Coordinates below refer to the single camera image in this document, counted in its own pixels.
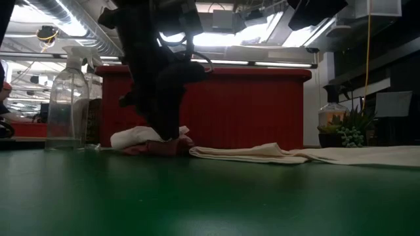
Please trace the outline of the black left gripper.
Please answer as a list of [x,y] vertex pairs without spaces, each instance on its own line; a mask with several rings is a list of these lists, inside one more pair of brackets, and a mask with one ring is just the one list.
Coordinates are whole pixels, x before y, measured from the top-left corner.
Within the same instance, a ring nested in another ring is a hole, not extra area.
[[128,64],[133,85],[126,95],[119,98],[119,106],[134,106],[136,113],[164,138],[153,98],[166,95],[165,131],[169,139],[175,140],[179,137],[179,109],[185,93],[183,87],[206,80],[213,73],[213,62],[199,52],[187,55],[185,50],[173,52],[165,49],[162,53],[163,58],[156,64]]

